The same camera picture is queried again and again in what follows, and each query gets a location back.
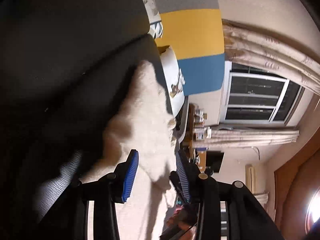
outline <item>white pillow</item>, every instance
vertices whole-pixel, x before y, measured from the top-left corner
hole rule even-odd
[[[176,117],[184,103],[184,94],[182,89],[182,85],[184,85],[184,78],[171,46],[160,55],[160,59],[169,92],[172,114]]]

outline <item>window frame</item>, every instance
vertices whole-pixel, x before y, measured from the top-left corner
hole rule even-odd
[[[288,121],[288,118],[291,114],[291,111],[297,102],[297,99],[298,99],[299,94],[301,92],[301,86],[298,90],[297,96],[296,96],[295,100],[293,101],[292,106],[290,107],[290,110],[289,110],[286,118],[284,119],[284,121],[274,121],[274,118],[280,108],[280,105],[282,103],[284,95],[287,91],[290,80],[286,79],[286,78],[266,76],[266,75],[260,75],[260,74],[231,72],[231,68],[232,68],[232,62],[225,61],[225,74],[224,74],[224,82],[223,82],[223,87],[222,87],[222,98],[221,98],[221,105],[220,105],[220,122],[234,123],[234,124],[277,124],[277,125],[284,125]],[[278,97],[278,101],[275,106],[232,105],[232,104],[229,105],[228,102],[229,102],[229,97],[230,97],[232,77],[249,77],[249,78],[259,78],[259,79],[265,79],[265,80],[279,81],[279,82],[283,82],[284,86],[282,88],[282,91]],[[268,98],[270,96],[261,95],[260,98],[262,98],[262,97]],[[226,118],[228,107],[237,107],[237,108],[241,107],[241,108],[253,108],[253,109],[254,108],[260,108],[260,109],[265,108],[265,109],[273,109],[273,111],[272,111],[268,120],[234,120],[234,119],[226,120],[225,118]]]

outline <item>curtain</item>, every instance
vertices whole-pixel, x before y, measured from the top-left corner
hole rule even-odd
[[[211,138],[193,141],[193,148],[245,148],[295,142],[299,130],[212,130]]]
[[[223,23],[226,59],[263,69],[320,95],[320,64],[270,36]]]

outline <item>bright light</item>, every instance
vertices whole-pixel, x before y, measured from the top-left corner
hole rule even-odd
[[[315,223],[320,218],[320,197],[316,196],[310,203],[310,213]]]

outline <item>fluffy white fabric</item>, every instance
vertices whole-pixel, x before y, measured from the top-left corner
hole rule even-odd
[[[157,83],[153,65],[143,61],[137,67],[119,113],[103,134],[103,158],[81,181],[98,180],[126,160],[131,149],[139,152],[139,167],[131,196],[117,204],[121,240],[158,239],[165,213],[174,205],[175,190],[169,183],[176,170],[173,116],[166,111],[165,91]],[[89,207],[88,237],[93,239],[93,203]]]

